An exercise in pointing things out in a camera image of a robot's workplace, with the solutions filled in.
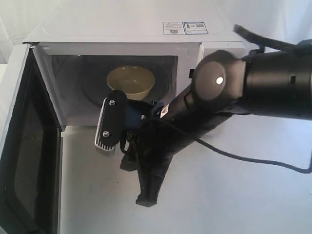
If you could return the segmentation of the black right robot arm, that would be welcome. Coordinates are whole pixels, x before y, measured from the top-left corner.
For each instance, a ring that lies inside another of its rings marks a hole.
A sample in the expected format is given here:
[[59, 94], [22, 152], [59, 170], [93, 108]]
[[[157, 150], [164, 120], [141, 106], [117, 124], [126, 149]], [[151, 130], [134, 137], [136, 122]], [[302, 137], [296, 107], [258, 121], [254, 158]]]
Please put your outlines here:
[[234, 115], [312, 118], [312, 43], [275, 42], [236, 58], [217, 50], [168, 105], [129, 101], [121, 169], [137, 171], [136, 204], [151, 207], [175, 154]]

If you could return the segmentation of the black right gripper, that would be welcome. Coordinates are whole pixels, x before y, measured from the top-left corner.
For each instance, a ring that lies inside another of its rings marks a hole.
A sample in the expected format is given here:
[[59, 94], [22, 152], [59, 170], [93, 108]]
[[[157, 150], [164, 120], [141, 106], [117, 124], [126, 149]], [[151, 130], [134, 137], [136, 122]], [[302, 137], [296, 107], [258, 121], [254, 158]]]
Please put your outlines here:
[[160, 114], [163, 102], [127, 100], [120, 149], [120, 169], [138, 172], [140, 194], [136, 201], [157, 201], [172, 158], [160, 152]]

